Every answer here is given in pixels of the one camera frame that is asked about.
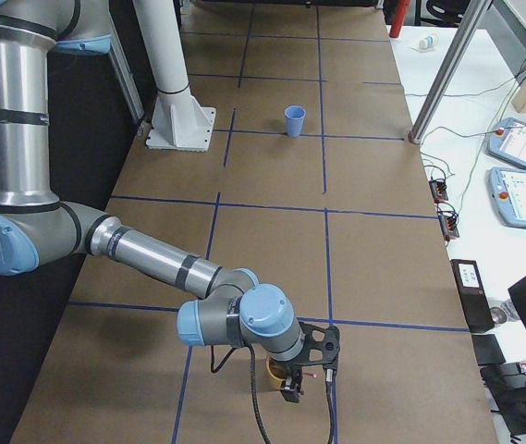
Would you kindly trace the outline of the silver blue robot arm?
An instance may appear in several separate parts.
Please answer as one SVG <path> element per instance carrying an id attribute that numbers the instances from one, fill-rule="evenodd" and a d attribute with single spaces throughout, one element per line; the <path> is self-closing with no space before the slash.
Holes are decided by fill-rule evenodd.
<path id="1" fill-rule="evenodd" d="M 260 344 L 286 374 L 284 398 L 297 401 L 310 331 L 280 288 L 52 192 L 47 56 L 103 55 L 111 38 L 105 1 L 0 1 L 0 276 L 75 253 L 129 265 L 194 295 L 177 315 L 184 343 L 232 349 Z"/>

